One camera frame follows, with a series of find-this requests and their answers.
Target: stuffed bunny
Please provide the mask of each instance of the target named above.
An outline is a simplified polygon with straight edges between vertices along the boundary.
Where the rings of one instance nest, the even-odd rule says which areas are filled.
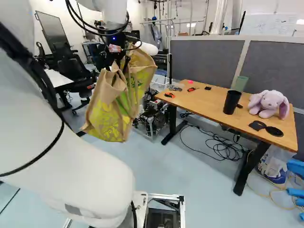
[[[289,113],[289,102],[282,93],[276,90],[264,90],[259,94],[252,94],[248,104],[249,113],[267,119],[273,116],[279,108],[280,119],[285,119]]]

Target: floor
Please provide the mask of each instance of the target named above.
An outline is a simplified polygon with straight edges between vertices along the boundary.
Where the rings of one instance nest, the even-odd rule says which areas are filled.
[[[72,104],[79,100],[73,95]],[[65,117],[74,131],[82,125],[85,109],[73,116],[68,110]],[[302,227],[298,210],[286,211],[276,207],[271,200],[256,195],[248,187],[242,197],[232,192],[234,176],[239,162],[215,161],[187,149],[174,137],[166,146],[161,135],[151,142],[142,135],[131,132],[125,143],[109,143],[90,135],[82,138],[103,151],[107,151],[127,163],[136,177],[136,189],[148,193],[182,194],[186,200],[186,227],[256,228]],[[208,152],[207,137],[197,129],[187,128],[183,140],[191,147]],[[0,210],[10,200],[17,188],[0,185]],[[0,215],[0,227],[9,228],[61,228],[66,218],[50,209],[39,196],[20,190]],[[73,222],[72,228],[86,228]]]

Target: gray cubicle partition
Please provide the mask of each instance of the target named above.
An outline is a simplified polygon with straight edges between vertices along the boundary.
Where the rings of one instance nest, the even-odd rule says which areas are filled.
[[[304,161],[304,41],[275,36],[180,37],[171,41],[173,79],[231,87],[248,76],[245,92],[282,92],[297,110],[296,158]]]
[[[304,44],[251,41],[240,75],[249,77],[245,92],[275,89],[304,108]]]
[[[172,78],[230,88],[243,40],[172,40]]]

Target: green cup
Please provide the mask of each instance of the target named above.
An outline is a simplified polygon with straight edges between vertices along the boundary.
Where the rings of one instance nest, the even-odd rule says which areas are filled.
[[[243,92],[248,82],[248,79],[249,77],[246,76],[238,76],[236,83],[234,84],[234,86],[232,86],[231,89]]]

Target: whiteboard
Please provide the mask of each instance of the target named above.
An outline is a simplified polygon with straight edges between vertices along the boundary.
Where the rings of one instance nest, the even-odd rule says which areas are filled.
[[[295,14],[249,14],[245,16],[240,34],[291,37],[296,21]]]

